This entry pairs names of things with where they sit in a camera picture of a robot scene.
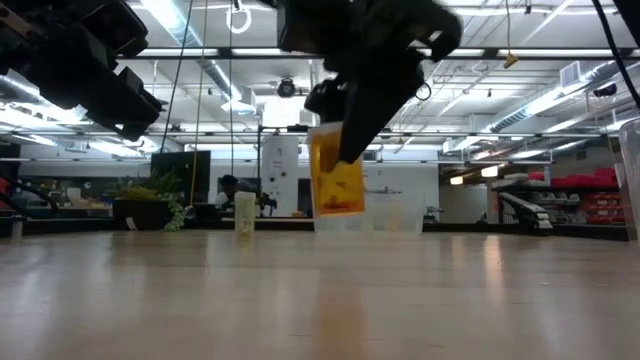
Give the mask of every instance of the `shelf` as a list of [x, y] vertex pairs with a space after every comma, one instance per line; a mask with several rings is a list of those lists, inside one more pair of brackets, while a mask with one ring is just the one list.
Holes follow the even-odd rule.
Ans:
[[535, 186], [535, 185], [508, 185], [494, 188], [496, 192], [529, 192], [529, 191], [548, 191], [548, 192], [575, 192], [575, 193], [591, 193], [591, 192], [620, 192], [617, 186]]

